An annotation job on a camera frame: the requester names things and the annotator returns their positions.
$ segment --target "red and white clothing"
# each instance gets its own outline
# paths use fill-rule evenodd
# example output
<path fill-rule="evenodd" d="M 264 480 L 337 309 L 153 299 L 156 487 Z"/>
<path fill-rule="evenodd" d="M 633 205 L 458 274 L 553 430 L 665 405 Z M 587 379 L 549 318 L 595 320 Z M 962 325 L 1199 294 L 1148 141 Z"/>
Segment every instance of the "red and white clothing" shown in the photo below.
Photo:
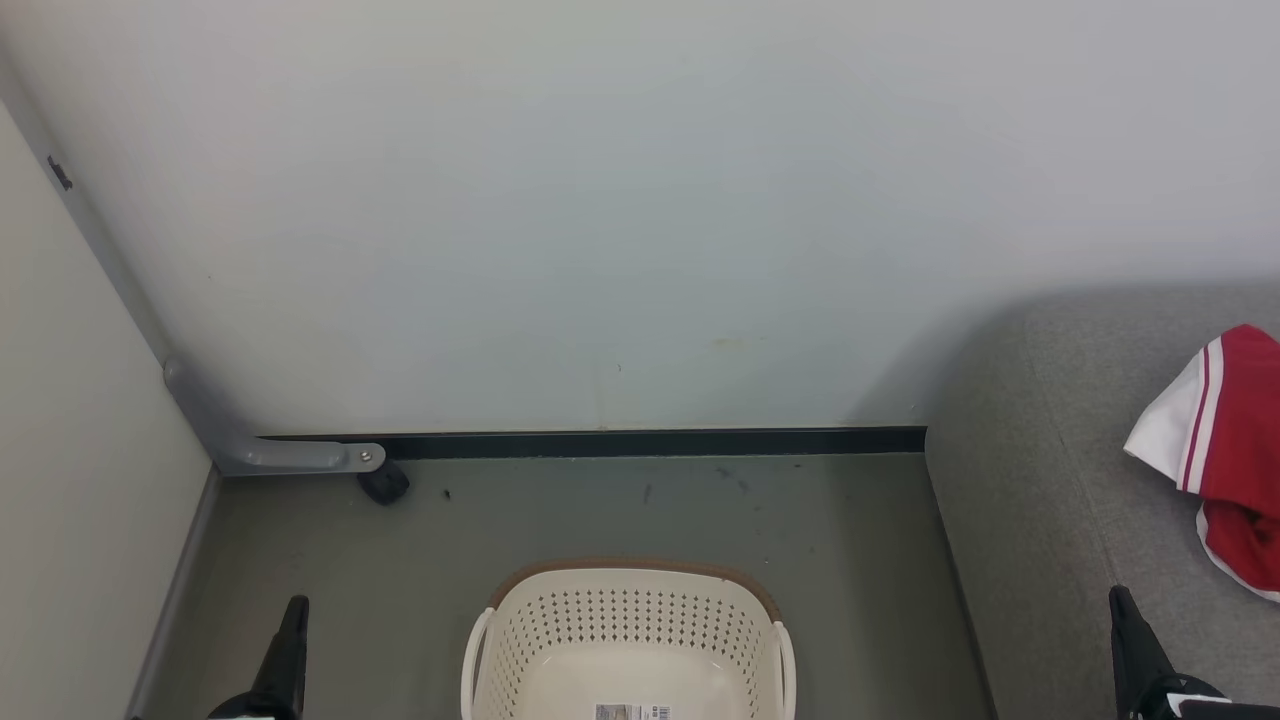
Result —
<path fill-rule="evenodd" d="M 1204 346 L 1124 448 L 1203 497 L 1196 525 L 1210 559 L 1280 602 L 1280 343 L 1239 325 Z"/>

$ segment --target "wall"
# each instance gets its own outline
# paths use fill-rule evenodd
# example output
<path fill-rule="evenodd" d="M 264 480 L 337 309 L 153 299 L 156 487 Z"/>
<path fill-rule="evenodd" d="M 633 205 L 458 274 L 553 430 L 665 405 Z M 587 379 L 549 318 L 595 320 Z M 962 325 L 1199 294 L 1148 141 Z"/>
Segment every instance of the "wall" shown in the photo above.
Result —
<path fill-rule="evenodd" d="M 1029 293 L 1280 270 L 1271 0 L 5 0 L 271 432 L 916 423 Z"/>
<path fill-rule="evenodd" d="M 209 459 L 0 106 L 0 698 L 124 717 Z"/>

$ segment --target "label sticker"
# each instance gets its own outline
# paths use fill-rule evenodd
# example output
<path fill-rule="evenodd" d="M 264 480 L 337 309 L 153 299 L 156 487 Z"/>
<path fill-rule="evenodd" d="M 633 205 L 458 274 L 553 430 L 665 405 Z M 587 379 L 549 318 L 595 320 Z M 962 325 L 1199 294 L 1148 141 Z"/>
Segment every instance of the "label sticker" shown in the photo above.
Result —
<path fill-rule="evenodd" d="M 594 720 L 672 720 L 669 705 L 596 705 Z"/>

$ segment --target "black baseboard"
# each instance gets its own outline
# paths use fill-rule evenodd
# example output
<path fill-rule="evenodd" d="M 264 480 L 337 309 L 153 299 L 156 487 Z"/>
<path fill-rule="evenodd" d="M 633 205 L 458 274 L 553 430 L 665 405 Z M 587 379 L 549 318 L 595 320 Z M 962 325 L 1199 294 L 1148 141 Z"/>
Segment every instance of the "black baseboard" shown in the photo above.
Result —
<path fill-rule="evenodd" d="M 924 428 L 919 425 L 745 430 L 307 436 L 276 439 L 376 442 L 387 448 L 387 455 L 392 460 L 856 455 L 924 451 Z"/>

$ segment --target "basket handle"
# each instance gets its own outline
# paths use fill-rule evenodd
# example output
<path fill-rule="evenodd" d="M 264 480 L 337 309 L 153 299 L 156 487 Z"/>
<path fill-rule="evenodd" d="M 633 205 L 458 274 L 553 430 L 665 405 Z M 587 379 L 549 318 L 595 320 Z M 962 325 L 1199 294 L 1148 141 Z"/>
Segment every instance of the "basket handle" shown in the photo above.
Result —
<path fill-rule="evenodd" d="M 796 716 L 796 651 L 791 647 L 791 633 L 778 620 L 778 650 L 782 653 L 782 720 L 795 720 Z"/>
<path fill-rule="evenodd" d="M 467 652 L 462 656 L 462 696 L 460 707 L 462 720 L 471 720 L 471 703 L 475 701 L 476 662 L 480 660 L 480 641 L 484 639 L 485 630 L 489 629 L 489 620 L 493 618 L 493 607 L 485 607 L 484 612 L 476 618 L 476 624 L 471 628 L 471 637 L 467 638 Z"/>

